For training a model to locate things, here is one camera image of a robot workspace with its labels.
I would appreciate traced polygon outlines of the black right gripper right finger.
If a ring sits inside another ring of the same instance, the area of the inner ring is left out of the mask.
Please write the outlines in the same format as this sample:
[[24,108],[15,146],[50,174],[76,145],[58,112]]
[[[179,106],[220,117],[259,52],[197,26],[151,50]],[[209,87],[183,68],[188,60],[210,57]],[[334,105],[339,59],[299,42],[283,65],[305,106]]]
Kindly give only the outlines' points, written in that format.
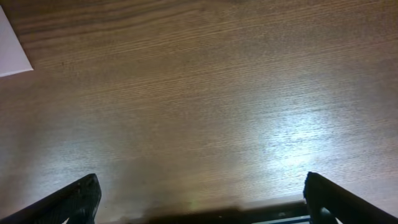
[[303,196],[312,224],[397,224],[397,217],[315,172],[307,174]]

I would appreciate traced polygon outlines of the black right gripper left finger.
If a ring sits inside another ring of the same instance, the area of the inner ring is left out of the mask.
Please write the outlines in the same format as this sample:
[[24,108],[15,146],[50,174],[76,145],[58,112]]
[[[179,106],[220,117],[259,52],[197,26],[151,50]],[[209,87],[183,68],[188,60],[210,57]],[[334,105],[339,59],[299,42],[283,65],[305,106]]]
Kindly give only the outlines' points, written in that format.
[[88,174],[32,205],[1,219],[1,224],[95,222],[101,200],[96,174]]

